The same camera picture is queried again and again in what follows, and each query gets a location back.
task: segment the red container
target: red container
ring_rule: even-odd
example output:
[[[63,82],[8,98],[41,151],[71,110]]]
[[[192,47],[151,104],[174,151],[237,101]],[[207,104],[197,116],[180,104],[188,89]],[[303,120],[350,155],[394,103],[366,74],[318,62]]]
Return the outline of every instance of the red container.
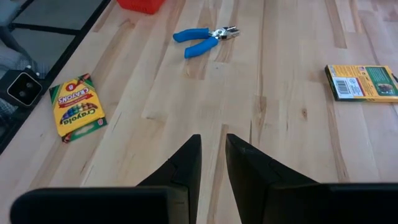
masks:
[[[118,0],[123,9],[155,14],[163,4],[164,0]]]

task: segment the barcode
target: barcode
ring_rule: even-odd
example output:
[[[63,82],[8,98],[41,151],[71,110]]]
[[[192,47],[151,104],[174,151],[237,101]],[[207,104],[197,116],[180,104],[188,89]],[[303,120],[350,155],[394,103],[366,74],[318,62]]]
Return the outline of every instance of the barcode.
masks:
[[[349,92],[347,83],[344,80],[336,80],[337,90],[340,94],[351,94]]]

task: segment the crayon box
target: crayon box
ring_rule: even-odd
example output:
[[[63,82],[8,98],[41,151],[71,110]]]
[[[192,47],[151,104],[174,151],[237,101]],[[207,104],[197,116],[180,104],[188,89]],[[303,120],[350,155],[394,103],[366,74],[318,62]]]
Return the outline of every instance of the crayon box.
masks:
[[[327,65],[335,100],[398,102],[398,78],[388,66]]]
[[[70,142],[107,125],[90,74],[50,88],[57,131]]]

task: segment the wood grain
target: wood grain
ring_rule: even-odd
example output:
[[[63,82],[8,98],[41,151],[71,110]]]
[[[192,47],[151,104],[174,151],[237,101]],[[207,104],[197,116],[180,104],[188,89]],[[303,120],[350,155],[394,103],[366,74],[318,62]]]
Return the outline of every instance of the wood grain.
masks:
[[[395,0],[167,0],[148,16],[111,1],[54,81],[91,73],[108,125],[64,144],[45,95],[0,156],[0,223],[31,189],[134,186],[197,133],[201,224],[241,222],[226,133],[319,182],[397,182],[398,106],[336,102],[323,71],[398,71],[397,9]],[[184,50],[197,41],[172,40],[232,25],[239,37],[190,60]]]

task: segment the pliers handle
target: pliers handle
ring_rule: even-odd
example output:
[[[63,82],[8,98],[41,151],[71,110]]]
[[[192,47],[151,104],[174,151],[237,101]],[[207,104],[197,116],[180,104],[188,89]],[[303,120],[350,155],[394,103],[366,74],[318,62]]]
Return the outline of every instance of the pliers handle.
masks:
[[[239,35],[236,27],[223,27],[215,31],[209,28],[187,29],[173,35],[173,39],[178,43],[187,40],[206,39],[199,44],[185,49],[184,57],[191,58],[199,56],[218,44],[219,40],[225,40]]]

